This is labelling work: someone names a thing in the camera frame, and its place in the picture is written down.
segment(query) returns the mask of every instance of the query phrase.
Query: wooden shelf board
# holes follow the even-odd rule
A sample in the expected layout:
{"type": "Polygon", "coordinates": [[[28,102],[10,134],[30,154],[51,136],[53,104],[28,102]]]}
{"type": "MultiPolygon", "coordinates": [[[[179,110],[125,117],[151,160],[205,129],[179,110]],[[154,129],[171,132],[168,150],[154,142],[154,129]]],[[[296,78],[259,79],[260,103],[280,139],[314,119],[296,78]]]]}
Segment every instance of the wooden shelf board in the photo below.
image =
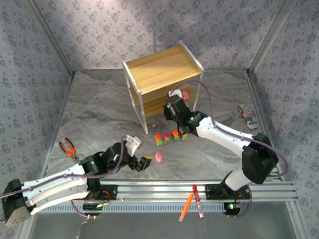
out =
{"type": "Polygon", "coordinates": [[[201,73],[181,45],[129,61],[127,66],[142,95],[201,73]]]}
{"type": "MultiPolygon", "coordinates": [[[[192,88],[189,86],[189,84],[183,84],[181,85],[181,87],[179,87],[180,90],[185,90],[188,93],[189,99],[185,102],[190,102],[195,100],[196,95],[195,92],[192,90],[192,88]]],[[[137,105],[138,109],[141,111],[141,107],[140,107],[140,103],[138,100],[138,96],[136,95],[134,89],[130,88],[130,91],[132,93],[132,96],[135,94],[135,96],[133,96],[134,100],[135,100],[135,104],[137,105]]],[[[159,96],[156,99],[153,99],[151,101],[148,102],[144,102],[144,112],[145,112],[145,117],[151,117],[151,116],[155,116],[157,114],[163,113],[164,112],[164,105],[165,105],[165,101],[167,99],[167,93],[165,95],[159,96]]]]}
{"type": "MultiPolygon", "coordinates": [[[[158,89],[156,91],[152,91],[152,92],[149,92],[147,94],[142,95],[143,103],[145,104],[145,103],[147,103],[149,101],[153,101],[153,100],[155,100],[155,99],[157,99],[157,98],[159,98],[161,96],[166,96],[168,94],[168,92],[173,90],[177,84],[178,83],[175,83],[175,84],[160,88],[160,89],[158,89]]],[[[184,83],[184,84],[182,84],[179,87],[179,89],[181,91],[183,91],[187,87],[189,87],[189,84],[188,83],[184,83]]],[[[132,93],[132,96],[133,96],[135,102],[139,102],[138,95],[137,95],[137,93],[136,93],[136,91],[134,90],[133,87],[130,87],[130,92],[132,93]]]]}

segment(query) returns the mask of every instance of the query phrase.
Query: black bracket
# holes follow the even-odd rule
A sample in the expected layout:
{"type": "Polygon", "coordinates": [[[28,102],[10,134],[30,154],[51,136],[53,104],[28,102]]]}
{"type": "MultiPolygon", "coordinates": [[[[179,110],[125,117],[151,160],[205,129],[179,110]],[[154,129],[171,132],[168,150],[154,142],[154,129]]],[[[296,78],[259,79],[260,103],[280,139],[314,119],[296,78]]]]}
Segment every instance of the black bracket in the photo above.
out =
{"type": "Polygon", "coordinates": [[[222,191],[223,185],[221,184],[206,184],[205,193],[207,200],[249,200],[250,194],[247,186],[241,187],[238,191],[225,194],[222,191]]]}
{"type": "MultiPolygon", "coordinates": [[[[110,201],[110,200],[116,200],[116,196],[118,193],[118,186],[117,185],[100,185],[99,190],[93,190],[91,191],[86,198],[84,199],[82,210],[84,211],[102,211],[103,207],[97,208],[97,206],[100,203],[86,203],[85,200],[99,200],[99,201],[110,201]]],[[[91,215],[91,216],[98,216],[100,213],[84,213],[85,215],[91,215]]]]}
{"type": "Polygon", "coordinates": [[[99,190],[92,190],[84,200],[116,200],[116,196],[118,193],[117,185],[100,185],[99,190]],[[107,194],[103,193],[104,191],[110,194],[110,199],[107,194]]]}

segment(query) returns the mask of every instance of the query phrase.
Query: orange-handled pliers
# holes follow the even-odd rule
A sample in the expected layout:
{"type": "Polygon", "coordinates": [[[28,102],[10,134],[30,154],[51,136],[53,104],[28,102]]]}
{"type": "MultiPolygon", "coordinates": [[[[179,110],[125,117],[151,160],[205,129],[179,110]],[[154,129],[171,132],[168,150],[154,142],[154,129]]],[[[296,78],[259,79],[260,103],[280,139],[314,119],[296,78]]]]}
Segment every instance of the orange-handled pliers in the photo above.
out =
{"type": "Polygon", "coordinates": [[[64,146],[64,144],[62,142],[59,142],[60,147],[62,148],[62,150],[66,153],[66,155],[68,155],[69,157],[72,157],[73,159],[79,161],[79,157],[76,154],[76,149],[73,145],[73,143],[71,142],[71,140],[69,140],[68,138],[65,138],[65,141],[67,141],[67,143],[70,145],[71,147],[71,151],[67,150],[66,147],[64,146]]]}

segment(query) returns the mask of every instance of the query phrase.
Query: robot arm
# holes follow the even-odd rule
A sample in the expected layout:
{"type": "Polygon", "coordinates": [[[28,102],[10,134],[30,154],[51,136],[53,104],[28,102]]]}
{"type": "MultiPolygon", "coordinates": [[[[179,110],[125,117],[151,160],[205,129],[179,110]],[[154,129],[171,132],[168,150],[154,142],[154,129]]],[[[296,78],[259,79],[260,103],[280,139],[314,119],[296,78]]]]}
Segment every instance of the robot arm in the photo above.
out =
{"type": "MultiPolygon", "coordinates": [[[[242,168],[230,172],[221,182],[225,196],[233,194],[241,187],[253,182],[262,184],[278,163],[275,153],[269,149],[243,139],[238,139],[217,129],[210,117],[201,112],[191,112],[178,95],[170,96],[164,106],[166,120],[172,120],[185,133],[207,138],[233,151],[242,159],[242,168]]],[[[262,133],[256,136],[242,133],[217,123],[228,132],[242,137],[253,138],[271,146],[269,139],[262,133]]]]}
{"type": "MultiPolygon", "coordinates": [[[[134,156],[141,145],[137,137],[127,135],[124,141],[124,153],[119,170],[128,165],[132,170],[142,171],[149,167],[151,160],[134,156]]],[[[37,212],[73,199],[99,199],[101,184],[98,179],[89,176],[103,175],[115,169],[119,162],[121,143],[115,143],[105,152],[98,152],[81,160],[80,163],[54,175],[21,183],[19,179],[10,181],[3,194],[23,190],[2,199],[6,226],[24,222],[37,212]]]]}

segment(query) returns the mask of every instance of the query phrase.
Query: pink block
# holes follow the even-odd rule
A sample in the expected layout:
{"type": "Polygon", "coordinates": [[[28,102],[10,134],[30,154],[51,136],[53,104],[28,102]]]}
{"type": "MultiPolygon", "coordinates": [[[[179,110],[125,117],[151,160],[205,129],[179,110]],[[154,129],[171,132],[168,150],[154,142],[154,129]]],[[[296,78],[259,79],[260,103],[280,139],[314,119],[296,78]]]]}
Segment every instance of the pink block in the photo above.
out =
{"type": "Polygon", "coordinates": [[[183,91],[183,92],[181,93],[181,95],[183,96],[183,100],[184,100],[184,101],[187,101],[187,100],[188,100],[189,96],[188,96],[187,91],[183,91]]]}
{"type": "Polygon", "coordinates": [[[157,162],[162,162],[163,161],[162,154],[160,152],[156,152],[155,159],[156,159],[157,162]]]}

